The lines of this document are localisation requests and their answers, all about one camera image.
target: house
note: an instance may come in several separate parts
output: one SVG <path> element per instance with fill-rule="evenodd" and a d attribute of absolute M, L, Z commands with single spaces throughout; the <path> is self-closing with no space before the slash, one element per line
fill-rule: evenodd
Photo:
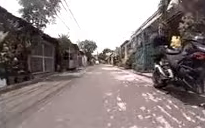
<path fill-rule="evenodd" d="M 66 50 L 66 55 L 64 57 L 66 69 L 74 70 L 81 67 L 83 64 L 85 65 L 85 61 L 82 62 L 82 57 L 84 57 L 84 53 L 80 51 L 78 45 L 70 44 L 69 48 Z"/>
<path fill-rule="evenodd" d="M 107 63 L 113 65 L 114 64 L 114 53 L 111 52 L 111 53 L 107 53 L 106 55 L 107 55 L 107 58 L 106 58 Z"/>
<path fill-rule="evenodd" d="M 129 46 L 130 46 L 129 40 L 126 40 L 126 41 L 120 46 L 122 62 L 126 62 L 127 59 L 128 59 L 128 53 L 129 53 L 129 49 L 130 49 Z"/>
<path fill-rule="evenodd" d="M 87 66 L 87 56 L 83 51 L 79 51 L 79 66 L 80 67 L 86 67 Z"/>
<path fill-rule="evenodd" d="M 31 76 L 56 71 L 58 40 L 33 27 L 0 6 L 0 31 L 8 32 L 0 53 L 8 55 L 7 84 L 31 79 Z"/>
<path fill-rule="evenodd" d="M 167 23 L 171 26 L 168 36 L 178 36 L 178 24 L 181 21 L 183 13 L 180 11 L 176 0 L 172 0 L 167 11 Z M 159 21 L 161 14 L 156 11 L 151 17 L 149 17 L 131 36 L 129 42 L 132 44 L 135 54 L 135 70 L 137 71 L 149 71 L 153 69 L 153 49 L 152 49 L 152 37 L 159 31 Z"/>

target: white sky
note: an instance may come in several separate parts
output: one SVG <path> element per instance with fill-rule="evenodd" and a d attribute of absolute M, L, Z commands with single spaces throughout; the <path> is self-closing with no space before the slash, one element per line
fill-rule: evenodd
<path fill-rule="evenodd" d="M 114 49 L 129 39 L 133 32 L 151 16 L 160 0 L 67 0 L 70 9 L 81 29 L 71 15 L 64 9 L 56 23 L 48 25 L 45 33 L 52 37 L 69 34 L 73 43 L 78 40 L 94 40 L 98 51 L 104 48 Z M 0 0 L 0 5 L 12 14 L 19 16 L 20 5 L 17 0 Z"/>

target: parked motorcycle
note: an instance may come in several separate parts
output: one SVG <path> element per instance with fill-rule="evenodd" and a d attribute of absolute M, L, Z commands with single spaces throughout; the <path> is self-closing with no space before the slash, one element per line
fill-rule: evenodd
<path fill-rule="evenodd" d="M 163 49 L 163 56 L 154 63 L 154 87 L 161 89 L 172 84 L 197 94 L 204 93 L 205 38 L 196 36 L 184 40 L 180 50 L 159 47 Z"/>

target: curb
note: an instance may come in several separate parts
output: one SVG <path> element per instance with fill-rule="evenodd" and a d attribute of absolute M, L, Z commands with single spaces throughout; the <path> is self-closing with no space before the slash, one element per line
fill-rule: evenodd
<path fill-rule="evenodd" d="M 143 73 L 141 73 L 141 72 L 137 72 L 137 71 L 135 71 L 135 70 L 129 70 L 129 69 L 125 69 L 125 68 L 123 68 L 123 67 L 118 67 L 118 66 L 116 66 L 117 68 L 119 68 L 119 69 L 122 69 L 122 70 L 127 70 L 127 71 L 130 71 L 130 72 L 132 72 L 132 73 L 134 73 L 134 74 L 137 74 L 137 75 L 140 75 L 140 76 L 144 76 L 144 77 L 147 77 L 147 78 L 152 78 L 152 76 L 148 76 L 148 75 L 145 75 L 145 74 L 143 74 Z"/>
<path fill-rule="evenodd" d="M 86 72 L 87 69 L 88 69 L 88 67 L 78 71 L 78 72 L 82 72 L 80 76 L 82 76 Z M 36 84 L 38 82 L 44 81 L 46 79 L 49 79 L 50 77 L 54 77 L 54 76 L 59 75 L 59 74 L 61 74 L 61 73 L 55 72 L 55 73 L 51 73 L 51 74 L 46 74 L 42 77 L 35 78 L 33 80 L 30 80 L 30 81 L 25 81 L 25 82 L 22 82 L 22 83 L 13 84 L 13 85 L 6 86 L 4 88 L 0 88 L 0 94 L 10 92 L 10 91 L 13 91 L 13 90 L 17 90 L 17 89 L 23 88 L 25 86 L 29 86 L 31 84 Z"/>

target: concrete road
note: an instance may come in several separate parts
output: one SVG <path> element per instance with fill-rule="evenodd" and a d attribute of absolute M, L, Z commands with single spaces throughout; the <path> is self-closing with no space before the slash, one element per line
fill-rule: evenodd
<path fill-rule="evenodd" d="M 205 128 L 205 98 L 129 71 L 98 65 L 64 84 L 18 128 Z"/>

